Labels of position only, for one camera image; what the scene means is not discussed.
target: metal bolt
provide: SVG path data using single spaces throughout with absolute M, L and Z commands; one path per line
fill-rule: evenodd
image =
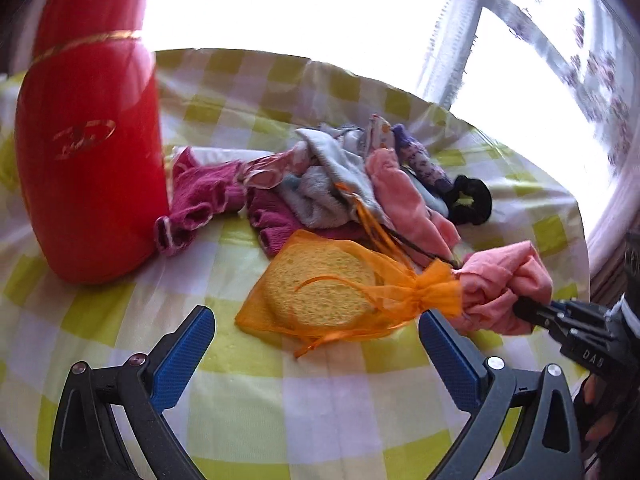
M 131 366 L 140 366 L 143 365 L 146 361 L 145 354 L 133 354 L 128 360 L 127 363 Z
M 546 371 L 548 371 L 554 377 L 558 377 L 562 374 L 562 368 L 554 364 L 551 364 L 548 367 L 546 367 Z
M 78 361 L 76 364 L 74 364 L 71 367 L 71 373 L 73 375 L 83 374 L 85 370 L 86 370 L 86 363 L 84 361 Z
M 502 370 L 504 368 L 504 361 L 499 357 L 489 357 L 486 363 L 489 365 L 489 368 L 493 368 L 494 370 Z

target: red container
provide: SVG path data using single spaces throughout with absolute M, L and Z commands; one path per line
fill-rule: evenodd
M 18 172 L 51 269 L 101 283 L 154 252 L 168 213 L 146 0 L 49 0 L 18 96 Z

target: blue gripper pad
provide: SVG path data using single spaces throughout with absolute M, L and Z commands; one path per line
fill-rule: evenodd
M 178 338 L 153 378 L 149 398 L 158 413 L 174 407 L 213 339 L 216 321 L 204 308 Z
M 475 347 L 470 348 L 465 342 L 468 340 L 459 336 L 439 312 L 428 310 L 420 316 L 418 334 L 458 409 L 462 412 L 476 412 L 482 403 L 481 381 L 486 378 L 486 372 L 482 373 L 482 361 L 472 357 L 475 363 L 469 362 L 465 351 L 477 352 L 481 356 L 479 351 Z

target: yellow sponge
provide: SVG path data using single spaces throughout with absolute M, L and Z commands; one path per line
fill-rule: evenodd
M 287 325 L 307 329 L 345 328 L 373 307 L 353 287 L 333 280 L 304 281 L 336 274 L 352 282 L 375 285 L 374 272 L 333 244 L 289 245 L 264 274 L 265 299 L 274 315 Z

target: green and white tablecloth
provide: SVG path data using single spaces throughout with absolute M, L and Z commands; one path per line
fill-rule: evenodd
M 277 152 L 292 145 L 297 126 L 364 126 L 374 112 L 403 122 L 451 175 L 480 177 L 490 186 L 489 222 L 460 229 L 468 246 L 530 239 L 554 279 L 554 297 L 588 298 L 575 200 L 512 150 L 437 106 L 335 66 L 242 50 L 159 52 L 158 83 L 167 153 L 185 144 Z M 14 78 L 0 87 L 0 428 L 37 479 L 47 477 L 54 417 L 73 362 L 122 364 L 149 351 L 199 303 L 215 312 L 216 338 L 165 415 L 207 478 L 428 475 L 466 414 L 453 405 L 415 326 L 384 339 L 327 345 L 298 361 L 292 357 L 298 342 L 272 335 L 267 344 L 239 331 L 234 316 L 268 264 L 245 219 L 221 216 L 183 254 L 155 257 L 109 285 L 73 286 L 53 275 L 20 197 L 13 141 L 19 85 Z M 540 331 L 481 332 L 473 340 L 513 366 L 559 362 L 571 386 L 580 375 Z M 122 413 L 132 458 L 152 478 Z M 515 414 L 508 416 L 487 471 L 497 465 L 514 421 Z

